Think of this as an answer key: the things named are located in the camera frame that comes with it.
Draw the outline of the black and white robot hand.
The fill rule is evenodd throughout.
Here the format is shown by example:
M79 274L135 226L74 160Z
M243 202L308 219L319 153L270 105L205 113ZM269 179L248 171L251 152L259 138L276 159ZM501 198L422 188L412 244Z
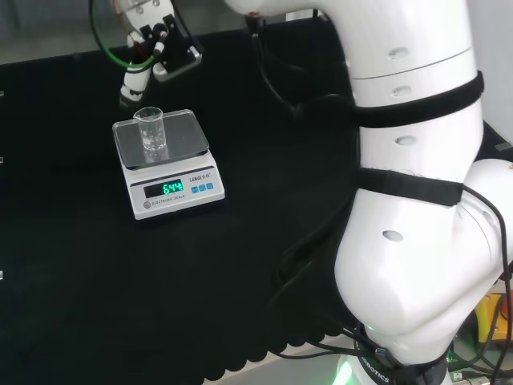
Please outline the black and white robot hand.
M127 69L119 91L122 109L137 108L151 77L152 65L146 61L164 49L163 35L169 32L165 24L167 16L175 16L170 1L113 1L111 3L118 22L127 35L127 47L131 49L131 65L142 68Z

